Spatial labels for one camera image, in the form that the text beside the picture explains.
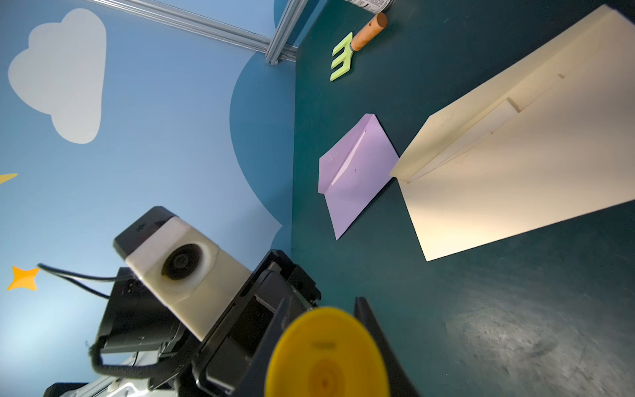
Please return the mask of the cream yellow envelope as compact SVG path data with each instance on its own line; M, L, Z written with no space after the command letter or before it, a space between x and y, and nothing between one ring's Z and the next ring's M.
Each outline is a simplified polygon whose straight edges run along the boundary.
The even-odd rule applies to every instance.
M633 200L633 23L597 8L430 116L392 175L429 261Z

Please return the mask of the yellow glue stick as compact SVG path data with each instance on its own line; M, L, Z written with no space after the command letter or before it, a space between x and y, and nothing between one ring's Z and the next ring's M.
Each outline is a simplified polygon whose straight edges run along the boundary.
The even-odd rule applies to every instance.
M265 396L389 396L384 359L375 340L350 314L313 309L295 319L276 343Z

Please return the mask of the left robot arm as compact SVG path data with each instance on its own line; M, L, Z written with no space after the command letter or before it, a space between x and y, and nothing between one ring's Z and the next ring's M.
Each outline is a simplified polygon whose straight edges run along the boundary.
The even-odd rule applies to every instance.
M415 396L368 301L319 307L314 280L270 251L209 334L198 339L132 271L112 292L89 349L93 369L143 380L151 395Z

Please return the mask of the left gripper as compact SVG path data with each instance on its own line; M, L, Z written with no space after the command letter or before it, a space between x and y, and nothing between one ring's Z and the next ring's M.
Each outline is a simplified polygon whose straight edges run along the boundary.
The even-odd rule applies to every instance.
M194 356L190 395L263 397L277 342L297 317L316 308L321 299L314 280L301 266L283 251L269 251ZM366 298L356 297L354 317L380 350L390 395L420 397Z

